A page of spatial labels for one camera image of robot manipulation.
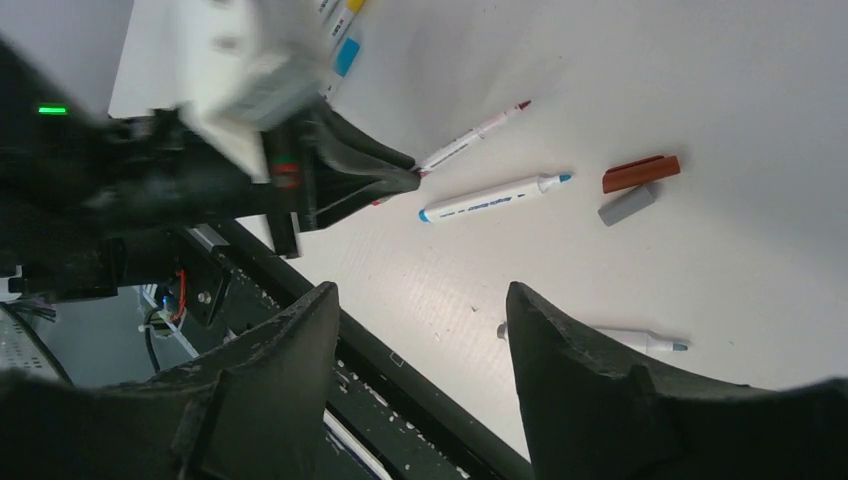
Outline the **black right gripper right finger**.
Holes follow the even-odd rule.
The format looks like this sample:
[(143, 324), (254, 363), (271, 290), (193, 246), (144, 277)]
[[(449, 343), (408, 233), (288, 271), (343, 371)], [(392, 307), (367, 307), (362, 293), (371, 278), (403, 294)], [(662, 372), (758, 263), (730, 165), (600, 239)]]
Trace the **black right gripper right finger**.
[(514, 282), (508, 343), (539, 479), (843, 479), (847, 383), (770, 391), (635, 350)]

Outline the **grey white pen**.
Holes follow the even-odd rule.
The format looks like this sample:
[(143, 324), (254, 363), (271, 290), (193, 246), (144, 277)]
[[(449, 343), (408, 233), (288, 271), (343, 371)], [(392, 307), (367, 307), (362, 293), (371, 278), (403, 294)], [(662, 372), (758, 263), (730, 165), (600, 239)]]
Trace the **grey white pen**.
[(635, 351), (647, 355), (660, 353), (682, 353), (690, 349), (689, 343), (686, 340), (664, 337), (647, 330), (593, 327), (589, 327), (589, 330), (593, 330), (626, 345)]

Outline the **blue white pen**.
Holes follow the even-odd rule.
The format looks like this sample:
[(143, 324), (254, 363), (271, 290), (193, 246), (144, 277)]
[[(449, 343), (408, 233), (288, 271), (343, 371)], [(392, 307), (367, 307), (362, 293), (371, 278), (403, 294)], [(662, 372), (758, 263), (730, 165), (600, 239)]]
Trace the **blue white pen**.
[(477, 192), (428, 204), (418, 212), (422, 223), (436, 223), (455, 217), (468, 216), (483, 210), (492, 210), (509, 204), (516, 204), (546, 194), (549, 190), (569, 182), (570, 173), (534, 177), (490, 187)]

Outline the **grey pen cap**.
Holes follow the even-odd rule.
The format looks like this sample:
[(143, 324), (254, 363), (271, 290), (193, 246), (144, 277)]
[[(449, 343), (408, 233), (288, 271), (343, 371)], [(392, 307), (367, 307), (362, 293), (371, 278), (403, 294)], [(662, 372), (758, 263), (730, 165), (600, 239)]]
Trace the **grey pen cap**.
[(598, 210), (601, 222), (611, 227), (656, 202), (655, 186), (642, 185), (603, 205)]

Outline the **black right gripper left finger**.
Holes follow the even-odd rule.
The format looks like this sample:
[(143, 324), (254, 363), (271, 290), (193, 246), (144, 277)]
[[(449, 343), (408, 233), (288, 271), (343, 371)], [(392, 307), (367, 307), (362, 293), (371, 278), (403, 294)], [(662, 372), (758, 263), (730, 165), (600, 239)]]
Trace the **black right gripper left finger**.
[(340, 317), (325, 282), (148, 381), (80, 388), (1, 375), (5, 479), (310, 479)]

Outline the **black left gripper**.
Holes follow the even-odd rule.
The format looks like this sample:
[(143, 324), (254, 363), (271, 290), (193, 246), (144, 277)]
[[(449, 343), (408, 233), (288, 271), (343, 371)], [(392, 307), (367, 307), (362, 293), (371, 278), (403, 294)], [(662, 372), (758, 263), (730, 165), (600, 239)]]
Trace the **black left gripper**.
[(378, 200), (418, 190), (416, 161), (331, 109), (312, 109), (261, 134), (274, 252), (302, 255), (303, 232), (326, 229)]

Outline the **blue pen cap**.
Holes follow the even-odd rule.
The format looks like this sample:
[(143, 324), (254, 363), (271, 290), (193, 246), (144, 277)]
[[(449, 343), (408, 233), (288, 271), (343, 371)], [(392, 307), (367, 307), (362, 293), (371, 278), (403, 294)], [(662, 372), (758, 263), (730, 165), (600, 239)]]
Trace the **blue pen cap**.
[(339, 77), (345, 77), (357, 55), (359, 54), (361, 45), (352, 37), (346, 38), (337, 49), (332, 63), (332, 71)]

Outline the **red white pen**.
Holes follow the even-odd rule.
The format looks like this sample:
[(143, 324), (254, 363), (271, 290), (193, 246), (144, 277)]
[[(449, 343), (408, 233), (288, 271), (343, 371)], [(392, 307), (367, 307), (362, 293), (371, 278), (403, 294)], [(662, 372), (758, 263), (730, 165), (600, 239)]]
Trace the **red white pen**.
[(466, 151), (476, 143), (484, 140), (494, 130), (506, 124), (511, 118), (520, 115), (532, 103), (532, 100), (525, 100), (511, 106), (507, 110), (497, 113), (482, 124), (471, 128), (450, 141), (448, 144), (442, 146), (438, 150), (435, 150), (424, 160), (418, 161), (416, 166), (412, 168), (412, 172), (420, 179), (424, 179), (434, 170), (440, 168), (443, 164), (457, 157), (460, 153)]

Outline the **yellow white pen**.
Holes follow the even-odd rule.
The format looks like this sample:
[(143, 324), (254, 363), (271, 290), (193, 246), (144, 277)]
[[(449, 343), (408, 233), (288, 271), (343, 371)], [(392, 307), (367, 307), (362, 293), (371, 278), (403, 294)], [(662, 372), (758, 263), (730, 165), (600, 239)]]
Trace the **yellow white pen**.
[(331, 53), (330, 73), (322, 87), (322, 94), (327, 100), (336, 95), (342, 81), (347, 76), (339, 77), (332, 71), (333, 58), (337, 49), (348, 37), (352, 37), (360, 43), (356, 35), (351, 32), (351, 25), (365, 3), (365, 0), (323, 0), (317, 4), (317, 14)]

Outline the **brown pen cap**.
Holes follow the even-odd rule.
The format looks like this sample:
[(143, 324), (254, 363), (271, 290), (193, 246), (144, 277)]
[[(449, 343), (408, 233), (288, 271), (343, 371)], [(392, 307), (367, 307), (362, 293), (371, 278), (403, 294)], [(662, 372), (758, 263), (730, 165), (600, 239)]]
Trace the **brown pen cap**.
[(681, 165), (677, 156), (656, 155), (608, 169), (602, 178), (602, 191), (610, 194), (680, 173)]

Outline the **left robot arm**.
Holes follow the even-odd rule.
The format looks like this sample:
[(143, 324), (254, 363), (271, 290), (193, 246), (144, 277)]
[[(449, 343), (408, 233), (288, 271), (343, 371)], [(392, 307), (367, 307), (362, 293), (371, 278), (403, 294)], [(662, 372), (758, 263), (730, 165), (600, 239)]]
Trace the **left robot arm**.
[(1, 298), (110, 297), (173, 277), (173, 234), (264, 217), (293, 258), (301, 232), (415, 191), (411, 157), (316, 102), (260, 134), (254, 180), (179, 109), (96, 122), (8, 43), (1, 46)]

